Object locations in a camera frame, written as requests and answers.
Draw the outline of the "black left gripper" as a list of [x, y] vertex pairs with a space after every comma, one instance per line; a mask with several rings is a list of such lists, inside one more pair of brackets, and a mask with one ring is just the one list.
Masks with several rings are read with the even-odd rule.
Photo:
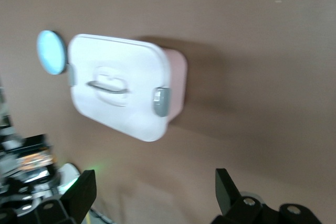
[[56, 186], [56, 161], [45, 134], [1, 136], [1, 196], [33, 195]]

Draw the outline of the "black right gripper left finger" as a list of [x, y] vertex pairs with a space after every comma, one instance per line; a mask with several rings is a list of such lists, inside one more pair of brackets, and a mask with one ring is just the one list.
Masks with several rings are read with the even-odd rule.
[[97, 196], [94, 170], [84, 171], [59, 198], [47, 198], [27, 214], [1, 209], [1, 223], [82, 223]]

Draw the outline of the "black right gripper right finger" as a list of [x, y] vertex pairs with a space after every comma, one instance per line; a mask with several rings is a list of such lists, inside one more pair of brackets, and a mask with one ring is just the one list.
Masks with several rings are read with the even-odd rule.
[[282, 204], [273, 210], [253, 196], [243, 196], [228, 171], [215, 171], [215, 194], [221, 210], [212, 223], [320, 223], [305, 206]]

